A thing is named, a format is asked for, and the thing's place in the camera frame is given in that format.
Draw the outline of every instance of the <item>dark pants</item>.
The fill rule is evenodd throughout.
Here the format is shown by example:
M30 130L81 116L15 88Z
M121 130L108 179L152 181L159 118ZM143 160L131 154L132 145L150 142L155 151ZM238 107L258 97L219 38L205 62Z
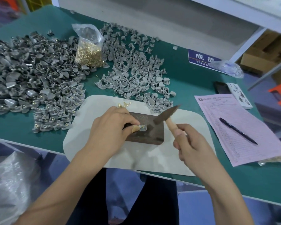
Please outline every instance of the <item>dark pants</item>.
M85 188L67 225L108 225L106 168ZM176 182L148 176L122 225L179 225Z

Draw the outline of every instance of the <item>bag of brass rivets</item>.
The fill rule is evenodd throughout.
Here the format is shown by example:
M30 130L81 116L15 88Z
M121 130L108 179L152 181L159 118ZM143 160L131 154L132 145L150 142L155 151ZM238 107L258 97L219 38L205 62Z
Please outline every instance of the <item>bag of brass rivets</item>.
M72 27L79 36L75 62L89 67L102 66L101 50L105 38L99 30L91 24L72 24Z

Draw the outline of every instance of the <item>plastic wrap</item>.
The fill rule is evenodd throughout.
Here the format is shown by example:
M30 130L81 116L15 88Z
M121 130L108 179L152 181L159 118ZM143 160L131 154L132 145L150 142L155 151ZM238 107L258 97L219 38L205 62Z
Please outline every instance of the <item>plastic wrap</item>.
M275 163L275 162L280 162L281 163L281 156L276 156L276 157L273 157L273 158L270 158L270 159L266 159L266 160L260 160L258 162L258 164L260 166L263 166L266 163Z
M14 223L38 197L40 167L21 152L0 156L0 225Z
M105 38L100 31L91 24L72 24L72 27L79 36L75 62L90 67L102 66L101 50Z
M244 77L244 73L240 66L228 60L212 61L209 66L235 78Z

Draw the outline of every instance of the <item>green workbench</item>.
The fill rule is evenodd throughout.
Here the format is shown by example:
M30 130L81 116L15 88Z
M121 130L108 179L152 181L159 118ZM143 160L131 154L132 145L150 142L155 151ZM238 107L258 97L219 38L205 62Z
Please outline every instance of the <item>green workbench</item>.
M70 11L62 8L46 6L0 28L0 39L9 41L11 36L24 36L35 30L40 34L46 35L50 29L55 33L55 37L68 38L72 35L76 36L71 27L72 23L89 23L94 24L98 28L102 28L103 26L103 22L100 20L78 13L71 14ZM205 118L194 95L215 94L213 87L214 81L237 83L250 101L253 101L245 90L241 79L236 79L217 71L189 63L187 49L179 47L177 50L174 50L172 44L159 41L155 42L152 54L165 59L162 68L166 68L168 72L167 77L170 78L170 90L177 93L177 96L173 98L174 104L181 104L181 109L196 112ZM97 82L98 77L101 78L103 73L107 73L107 69L99 68L83 81L86 96L94 94L115 96L113 90L100 90L95 86L94 82ZM257 118L262 119L255 106L249 112ZM62 144L67 134L66 130L34 134L31 131L33 126L32 111L26 114L10 112L0 115L0 139L10 143L27 145L31 148L39 148L57 154L63 154ZM213 129L209 124L208 126L217 157L241 193L251 198L281 204L281 163L269 163L261 167L254 162L232 167ZM151 172L150 174L202 185L197 177L155 172Z

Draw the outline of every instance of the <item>black pen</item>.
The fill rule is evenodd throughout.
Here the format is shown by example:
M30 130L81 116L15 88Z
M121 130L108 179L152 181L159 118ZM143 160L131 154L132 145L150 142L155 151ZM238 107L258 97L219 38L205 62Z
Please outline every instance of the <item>black pen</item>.
M242 135L245 139L247 139L247 140L251 141L252 143L258 145L258 143L256 143L252 138L248 137L246 134L244 134L243 132L241 132L239 129L237 129L237 128L234 127L233 125L229 124L225 119L222 119L222 118L220 117L220 121L221 121L222 123L224 123L226 126L228 126L229 128L232 128L233 130L235 130L236 132L238 132L238 133L239 133L240 135Z

